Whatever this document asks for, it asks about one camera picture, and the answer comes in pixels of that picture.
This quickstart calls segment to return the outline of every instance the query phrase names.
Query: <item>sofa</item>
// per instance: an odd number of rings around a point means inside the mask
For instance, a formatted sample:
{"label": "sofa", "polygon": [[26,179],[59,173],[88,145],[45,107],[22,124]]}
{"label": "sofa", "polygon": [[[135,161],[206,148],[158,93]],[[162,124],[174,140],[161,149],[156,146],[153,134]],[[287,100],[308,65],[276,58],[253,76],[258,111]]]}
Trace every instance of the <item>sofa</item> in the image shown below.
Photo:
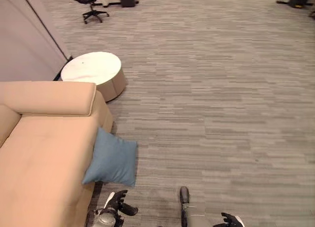
{"label": "sofa", "polygon": [[0,82],[0,227],[83,227],[82,185],[113,117],[93,83]]}

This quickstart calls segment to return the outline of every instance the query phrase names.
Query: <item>chair base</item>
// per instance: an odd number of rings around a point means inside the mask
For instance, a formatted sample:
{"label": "chair base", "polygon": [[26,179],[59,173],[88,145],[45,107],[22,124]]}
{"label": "chair base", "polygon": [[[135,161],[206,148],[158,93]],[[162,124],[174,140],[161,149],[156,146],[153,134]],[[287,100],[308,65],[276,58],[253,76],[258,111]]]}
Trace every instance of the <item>chair base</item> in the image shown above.
{"label": "chair base", "polygon": [[92,6],[95,6],[95,5],[98,5],[98,4],[94,4],[92,3],[91,4],[91,11],[89,12],[86,12],[83,15],[83,21],[85,24],[87,24],[87,19],[90,18],[91,16],[95,16],[99,21],[100,23],[103,23],[102,19],[98,16],[99,14],[107,14],[107,17],[109,17],[109,14],[106,12],[106,11],[98,11],[98,10],[93,10],[93,7]]}

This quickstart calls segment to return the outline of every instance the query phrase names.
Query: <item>blue pillow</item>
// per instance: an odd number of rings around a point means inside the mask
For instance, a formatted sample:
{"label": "blue pillow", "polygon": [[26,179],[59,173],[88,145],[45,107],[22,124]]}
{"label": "blue pillow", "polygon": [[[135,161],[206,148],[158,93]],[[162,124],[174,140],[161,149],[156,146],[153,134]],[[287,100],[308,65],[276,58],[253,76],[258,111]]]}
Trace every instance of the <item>blue pillow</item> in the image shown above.
{"label": "blue pillow", "polygon": [[125,141],[98,128],[93,159],[82,184],[114,182],[135,185],[137,142]]}

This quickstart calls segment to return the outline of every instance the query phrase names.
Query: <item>black office chair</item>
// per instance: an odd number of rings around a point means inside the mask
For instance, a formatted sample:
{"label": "black office chair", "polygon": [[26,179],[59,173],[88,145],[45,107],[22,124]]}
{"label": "black office chair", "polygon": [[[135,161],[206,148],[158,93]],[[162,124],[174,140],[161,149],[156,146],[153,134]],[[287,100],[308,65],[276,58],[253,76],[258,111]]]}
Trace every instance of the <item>black office chair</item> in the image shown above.
{"label": "black office chair", "polygon": [[95,3],[95,1],[97,0],[75,0],[75,1],[81,4],[90,4],[91,11],[83,14],[83,20],[85,24],[88,23],[86,19],[89,18],[90,16],[95,16],[101,23],[103,21],[98,16],[99,14],[107,14],[107,17],[109,17],[109,14],[106,11],[93,10],[93,6],[102,5],[101,3]]}

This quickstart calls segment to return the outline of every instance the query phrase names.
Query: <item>gray carpet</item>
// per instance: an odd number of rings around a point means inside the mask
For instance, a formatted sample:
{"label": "gray carpet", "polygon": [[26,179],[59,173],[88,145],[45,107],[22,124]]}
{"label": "gray carpet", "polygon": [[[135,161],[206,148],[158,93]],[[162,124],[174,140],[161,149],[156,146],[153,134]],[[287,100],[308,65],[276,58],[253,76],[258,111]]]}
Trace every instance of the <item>gray carpet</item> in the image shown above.
{"label": "gray carpet", "polygon": [[[86,5],[42,0],[74,56],[107,51],[126,90],[116,134],[139,141],[139,207],[125,227],[179,227],[187,185],[206,215],[246,227],[315,226],[315,21],[275,0],[140,0],[83,24]],[[111,191],[97,186],[91,209]]]}

